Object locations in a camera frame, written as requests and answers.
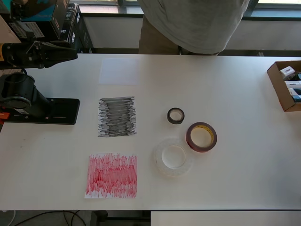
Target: orange object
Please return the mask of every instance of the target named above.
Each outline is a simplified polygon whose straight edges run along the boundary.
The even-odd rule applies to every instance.
[[[7,112],[0,112],[0,119],[8,119],[9,113]]]

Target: gray shirt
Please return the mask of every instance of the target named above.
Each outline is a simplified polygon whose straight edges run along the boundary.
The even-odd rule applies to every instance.
[[[194,53],[225,49],[249,0],[138,0],[149,22]]]

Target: black metal base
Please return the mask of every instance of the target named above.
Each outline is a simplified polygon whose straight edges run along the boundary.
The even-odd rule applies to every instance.
[[[30,115],[20,114],[14,109],[5,109],[9,112],[9,119],[4,122],[36,123],[36,124],[59,124],[74,125],[79,112],[80,101],[78,99],[47,98],[52,105],[52,112],[43,117],[35,118]]]

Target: blank white paper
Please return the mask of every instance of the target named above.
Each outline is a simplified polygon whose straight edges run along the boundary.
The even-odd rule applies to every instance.
[[[100,69],[101,85],[138,85],[139,59],[104,59]]]

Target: red tape roll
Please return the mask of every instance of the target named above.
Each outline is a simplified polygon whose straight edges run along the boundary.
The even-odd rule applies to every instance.
[[[210,134],[210,136],[211,136],[211,142],[210,142],[209,146],[200,147],[200,146],[196,145],[192,141],[192,139],[191,139],[191,133],[196,128],[205,129]],[[216,145],[217,134],[216,134],[215,130],[213,129],[213,127],[210,126],[209,124],[204,123],[204,122],[197,122],[197,123],[194,123],[193,125],[191,125],[188,128],[187,133],[186,133],[186,142],[189,145],[189,147],[191,147],[191,149],[194,150],[194,151],[196,151],[196,152],[202,152],[202,153],[203,152],[208,152],[209,150],[211,150]]]

